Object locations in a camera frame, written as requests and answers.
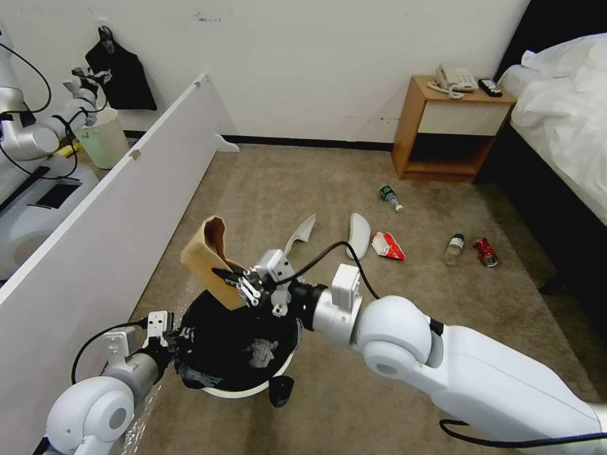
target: beige carpet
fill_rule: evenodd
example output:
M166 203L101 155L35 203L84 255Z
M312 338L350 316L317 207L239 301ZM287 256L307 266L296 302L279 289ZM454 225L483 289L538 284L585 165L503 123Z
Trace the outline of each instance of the beige carpet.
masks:
M377 191L386 183L400 197L402 213L379 201ZM330 243L347 240L353 211L373 230L391 232L407 254L399 263L369 250L362 264L379 294L406 296L446 324L467 325L544 362L586 401L606 398L604 344L574 301L554 301L555 310L537 292L532 277L538 282L553 270L499 189L398 181L385 152L244 146L239 154L218 153L134 317L160 309L182 312L202 290L180 265L179 252L208 215L226 221L228 257L253 265L267 249L283 248L293 230L318 213L310 242L293 247L297 268ZM441 256L454 233L463 233L466 245L459 264L447 268ZM500 257L495 269L483 267L472 249L480 236ZM306 277L329 284L340 262L351 263L341 249ZM567 330L555 315L566 320ZM356 354L320 334L306 332L303 343L288 369L293 394L281 409L265 394L223 401L188 390L169 369L137 453L500 452L450 439L438 427L444 415L427 396L375 376Z

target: trash bin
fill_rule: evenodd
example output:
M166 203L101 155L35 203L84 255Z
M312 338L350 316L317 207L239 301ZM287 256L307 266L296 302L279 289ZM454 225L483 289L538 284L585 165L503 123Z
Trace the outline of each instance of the trash bin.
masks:
M301 337L301 323L245 306L228 310L204 291L176 331L175 370L190 389L221 398L244 398L269 388L275 407L290 396L284 375Z
M118 112L111 107L97 114L92 126L84 126L74 134L95 166L111 169L128 151L125 132L118 120Z

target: black bed frame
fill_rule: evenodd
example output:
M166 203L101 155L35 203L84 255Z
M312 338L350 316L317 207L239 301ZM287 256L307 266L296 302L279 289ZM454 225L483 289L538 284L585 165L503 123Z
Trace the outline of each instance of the black bed frame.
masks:
M607 32L607 22L592 14L591 2L567 7L531 0L504 53L494 80L525 50L539 52L584 35ZM482 170L497 182L555 265L557 274L540 291L566 284L597 330L607 337L607 226L588 209L540 156L508 124Z

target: white pillow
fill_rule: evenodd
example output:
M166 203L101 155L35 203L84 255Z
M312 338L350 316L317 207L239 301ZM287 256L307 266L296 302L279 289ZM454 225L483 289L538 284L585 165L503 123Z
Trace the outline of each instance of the white pillow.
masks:
M607 33L576 38L537 54L526 51L521 64L551 77L567 77L583 66L607 67Z

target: red snack bag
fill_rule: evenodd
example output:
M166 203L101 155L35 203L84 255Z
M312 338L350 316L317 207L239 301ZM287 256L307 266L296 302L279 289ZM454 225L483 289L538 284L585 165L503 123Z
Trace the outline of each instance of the red snack bag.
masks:
M375 233L371 246L373 246L373 249L379 256L398 260L407 259L400 245L396 243L396 240L394 240L394 237L390 233Z

